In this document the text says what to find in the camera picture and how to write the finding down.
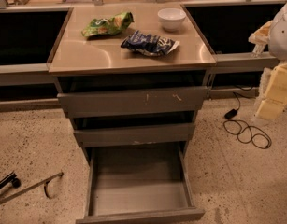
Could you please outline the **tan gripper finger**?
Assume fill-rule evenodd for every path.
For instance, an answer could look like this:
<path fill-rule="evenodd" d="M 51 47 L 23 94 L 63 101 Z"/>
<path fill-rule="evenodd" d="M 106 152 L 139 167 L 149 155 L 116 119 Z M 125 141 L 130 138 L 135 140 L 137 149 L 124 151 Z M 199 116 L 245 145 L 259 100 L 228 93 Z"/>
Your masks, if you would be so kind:
<path fill-rule="evenodd" d="M 265 68 L 258 91 L 255 116 L 258 119 L 276 119 L 287 106 L 287 62 L 280 62 L 273 69 Z"/>
<path fill-rule="evenodd" d="M 263 26 L 253 32 L 248 41 L 254 45 L 253 54 L 261 54 L 269 41 L 269 33 L 272 21 L 266 22 Z"/>

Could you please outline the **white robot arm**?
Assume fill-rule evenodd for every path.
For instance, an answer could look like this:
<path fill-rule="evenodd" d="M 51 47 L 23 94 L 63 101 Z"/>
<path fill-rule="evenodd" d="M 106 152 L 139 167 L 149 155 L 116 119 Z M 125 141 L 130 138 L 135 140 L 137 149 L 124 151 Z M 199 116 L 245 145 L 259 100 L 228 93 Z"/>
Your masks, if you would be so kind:
<path fill-rule="evenodd" d="M 269 53 L 280 61 L 269 76 L 266 72 L 262 75 L 255 112 L 259 119 L 273 120 L 287 106 L 287 3 L 272 21 L 252 33 L 248 41 L 255 45 L 255 56 L 268 46 Z"/>

